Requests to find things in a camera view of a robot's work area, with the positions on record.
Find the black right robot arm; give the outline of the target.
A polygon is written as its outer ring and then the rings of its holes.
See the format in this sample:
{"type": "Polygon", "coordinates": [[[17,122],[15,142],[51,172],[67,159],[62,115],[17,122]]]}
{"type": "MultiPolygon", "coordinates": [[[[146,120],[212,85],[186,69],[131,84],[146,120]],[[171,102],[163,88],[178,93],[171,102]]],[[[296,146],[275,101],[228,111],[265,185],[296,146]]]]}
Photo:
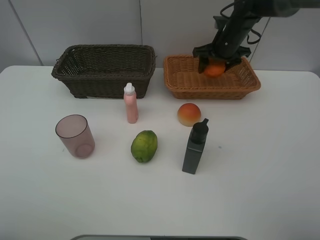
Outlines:
{"type": "Polygon", "coordinates": [[[241,46],[249,33],[262,35],[253,30],[256,23],[263,17],[287,18],[298,12],[299,9],[318,9],[318,0],[235,0],[214,16],[217,33],[211,43],[195,47],[192,55],[199,58],[198,72],[205,71],[210,61],[219,61],[225,64],[228,70],[242,61],[242,57],[249,57],[251,50],[241,46]]]}

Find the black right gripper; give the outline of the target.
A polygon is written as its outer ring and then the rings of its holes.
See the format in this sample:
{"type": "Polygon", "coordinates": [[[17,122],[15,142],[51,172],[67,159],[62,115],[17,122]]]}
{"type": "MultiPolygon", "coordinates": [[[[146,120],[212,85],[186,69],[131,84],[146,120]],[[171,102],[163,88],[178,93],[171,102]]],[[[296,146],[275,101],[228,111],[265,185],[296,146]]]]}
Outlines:
{"type": "Polygon", "coordinates": [[[220,28],[211,43],[195,47],[192,55],[199,58],[198,73],[202,74],[210,64],[210,58],[225,62],[225,70],[233,68],[242,63],[241,57],[249,57],[251,49],[242,46],[243,41],[250,32],[248,27],[231,28],[226,25],[220,28]]]}

